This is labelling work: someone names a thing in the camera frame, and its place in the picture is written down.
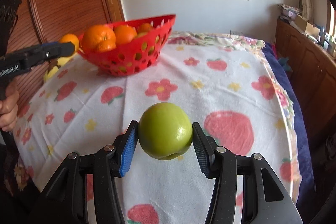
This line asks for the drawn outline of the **person's left hand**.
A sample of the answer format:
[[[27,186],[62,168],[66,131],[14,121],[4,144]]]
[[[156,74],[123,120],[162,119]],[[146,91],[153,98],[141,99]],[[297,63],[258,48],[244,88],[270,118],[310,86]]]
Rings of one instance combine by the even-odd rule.
[[[17,123],[19,92],[16,79],[13,79],[5,90],[6,98],[1,100],[0,126],[4,132],[13,130]]]

